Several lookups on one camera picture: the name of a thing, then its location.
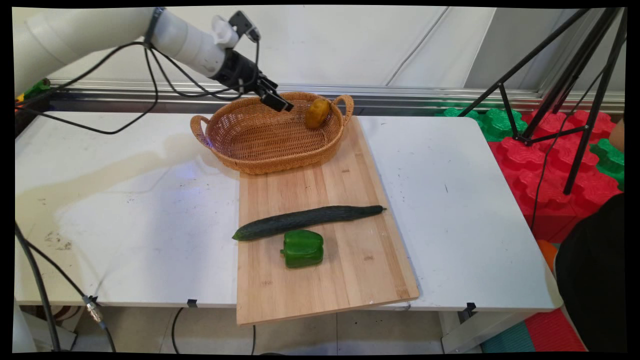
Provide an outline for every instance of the white table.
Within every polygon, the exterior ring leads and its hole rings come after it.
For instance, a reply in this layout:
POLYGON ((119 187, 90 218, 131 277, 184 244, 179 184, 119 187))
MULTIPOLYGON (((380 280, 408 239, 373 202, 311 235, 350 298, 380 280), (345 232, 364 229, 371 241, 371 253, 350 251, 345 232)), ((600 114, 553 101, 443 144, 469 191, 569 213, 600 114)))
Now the white table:
MULTIPOLYGON (((116 129, 132 113, 53 115, 116 129)), ((107 306, 235 307, 238 173, 191 134, 190 115, 150 114, 117 135, 38 118, 15 141, 15 211, 26 238, 107 306)), ((445 325, 465 351, 562 305, 556 282, 476 122, 360 117, 420 298, 382 309, 478 313, 445 325)), ((52 304, 81 299, 38 260, 52 304)), ((39 304, 16 246, 19 304, 39 304)))

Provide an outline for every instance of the tiled floor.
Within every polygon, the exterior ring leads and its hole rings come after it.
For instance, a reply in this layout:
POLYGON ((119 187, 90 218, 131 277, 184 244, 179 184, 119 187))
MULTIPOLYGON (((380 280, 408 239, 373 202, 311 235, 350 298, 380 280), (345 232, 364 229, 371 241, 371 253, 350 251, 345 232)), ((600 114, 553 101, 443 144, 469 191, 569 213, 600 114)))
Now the tiled floor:
MULTIPOLYGON (((119 352, 173 353, 177 309, 104 307, 119 352)), ((73 351, 109 351, 102 330, 84 316, 73 351)), ((441 354, 440 321, 432 311, 350 311, 256 326, 255 355, 441 354)), ((178 317, 175 342, 183 354, 251 353, 253 329, 236 325, 235 309, 190 309, 178 317)))

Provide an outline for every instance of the tripod leg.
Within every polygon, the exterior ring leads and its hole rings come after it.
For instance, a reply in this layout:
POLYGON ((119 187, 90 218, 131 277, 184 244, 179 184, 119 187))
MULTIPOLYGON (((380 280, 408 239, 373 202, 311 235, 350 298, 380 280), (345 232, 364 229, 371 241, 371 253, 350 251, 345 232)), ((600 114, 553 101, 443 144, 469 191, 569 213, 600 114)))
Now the tripod leg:
POLYGON ((518 72, 518 70, 526 65, 531 59, 533 59, 540 51, 544 50, 547 45, 551 44, 551 42, 553 42, 558 36, 560 36, 560 34, 564 33, 565 30, 573 25, 574 22, 578 21, 578 19, 581 18, 587 11, 589 11, 589 9, 580 9, 576 11, 569 19, 567 19, 567 21, 560 25, 554 32, 549 34, 546 39, 542 40, 542 42, 538 46, 536 46, 535 49, 533 49, 529 54, 525 55, 525 57, 522 58, 522 60, 520 60, 511 69, 509 69, 506 74, 502 75, 502 77, 498 79, 498 81, 496 81, 492 86, 490 86, 487 91, 483 92, 483 94, 480 95, 480 97, 478 97, 474 102, 472 102, 471 105, 467 106, 467 108, 464 109, 458 116, 466 116, 471 110, 478 106, 478 104, 480 104, 489 95, 491 95, 495 91, 495 89, 498 88, 498 84, 504 83, 511 76, 513 76, 513 74, 518 72))
POLYGON ((503 84, 498 84, 500 88, 500 95, 502 95, 502 102, 504 103, 504 111, 507 112, 507 118, 509 118, 509 124, 511 124, 511 132, 513 133, 513 138, 518 137, 518 128, 516 127, 516 120, 513 118, 513 113, 511 112, 511 105, 509 104, 509 99, 507 98, 507 92, 504 89, 503 84))
POLYGON ((554 87, 549 91, 547 98, 540 104, 540 108, 538 108, 538 112, 531 119, 529 126, 522 133, 522 137, 530 138, 533 134, 533 131, 536 129, 536 126, 540 123, 542 118, 547 114, 549 108, 553 105, 554 101, 556 101, 558 95, 563 90, 563 88, 568 84, 570 76, 575 72, 575 69, 580 64, 580 62, 585 58, 591 49, 591 45, 598 39, 601 33, 606 33, 613 22, 616 14, 620 9, 618 8, 607 8, 604 13, 600 16, 596 24, 593 26, 593 29, 587 35, 587 38, 584 39, 582 45, 578 48, 578 51, 573 55, 573 58, 569 62, 569 65, 566 66, 566 69, 560 75, 557 83, 554 87))
POLYGON ((591 111, 589 112, 589 118, 587 119, 587 125, 586 125, 587 129, 582 133, 580 144, 578 144, 578 149, 575 153, 575 158, 573 159, 571 170, 569 171, 569 178, 566 180, 566 185, 564 186, 565 195, 569 195, 571 193, 571 189, 573 188, 573 184, 575 182, 575 177, 578 175, 578 170, 580 169, 580 163, 582 162, 582 157, 584 156, 584 152, 587 149, 587 143, 589 142, 591 131, 593 130, 593 126, 596 122, 598 112, 600 111, 600 105, 602 104, 602 100, 604 99, 604 93, 605 91, 607 91, 607 86, 609 86, 609 81, 611 80, 611 74, 613 73, 613 68, 615 68, 616 61, 618 61, 618 55, 620 55, 620 49, 622 48, 622 44, 625 41, 626 32, 627 32, 627 8, 625 8, 624 12, 622 13, 620 26, 618 26, 618 32, 616 33, 616 38, 613 42, 613 46, 611 47, 609 58, 607 59, 607 68, 604 70, 604 73, 602 74, 602 79, 600 80, 600 84, 598 84, 598 90, 596 91, 596 95, 593 98, 593 105, 591 107, 591 111))
POLYGON ((571 80, 569 80, 569 85, 567 85, 562 96, 560 96, 560 98, 556 102, 556 105, 554 106, 554 109, 552 110, 554 114, 557 114, 560 111, 562 104, 564 104, 564 101, 569 96, 569 93, 573 89, 575 82, 578 81, 578 79, 580 78, 582 71, 589 63, 589 60, 593 56, 593 53, 595 53, 596 49, 598 49, 598 46, 600 46, 600 42, 602 41, 602 39, 606 34, 607 34, 606 31, 603 31, 600 33, 600 36, 596 39, 595 42, 593 42, 593 44, 591 44, 591 48, 589 49, 587 54, 582 58, 582 61, 578 64, 577 68, 575 69, 575 72, 573 73, 573 76, 571 77, 571 80))

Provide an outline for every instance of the person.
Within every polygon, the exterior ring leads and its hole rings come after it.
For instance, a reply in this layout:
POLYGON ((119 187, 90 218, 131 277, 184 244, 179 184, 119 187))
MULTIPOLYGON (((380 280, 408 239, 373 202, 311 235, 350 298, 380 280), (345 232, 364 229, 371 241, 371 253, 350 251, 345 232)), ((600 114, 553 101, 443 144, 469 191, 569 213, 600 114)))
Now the person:
MULTIPOLYGON (((624 152, 624 120, 609 141, 624 152)), ((624 225, 621 193, 576 224, 555 257, 563 312, 588 351, 627 352, 624 225)))

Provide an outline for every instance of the teal floor mat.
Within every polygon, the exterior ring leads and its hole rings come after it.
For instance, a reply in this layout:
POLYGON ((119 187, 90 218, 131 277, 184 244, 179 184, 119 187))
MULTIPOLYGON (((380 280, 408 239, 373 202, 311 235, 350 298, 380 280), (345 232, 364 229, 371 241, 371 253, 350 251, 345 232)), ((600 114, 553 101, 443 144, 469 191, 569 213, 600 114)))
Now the teal floor mat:
POLYGON ((535 352, 533 342, 524 322, 508 328, 482 344, 482 351, 496 352, 535 352))

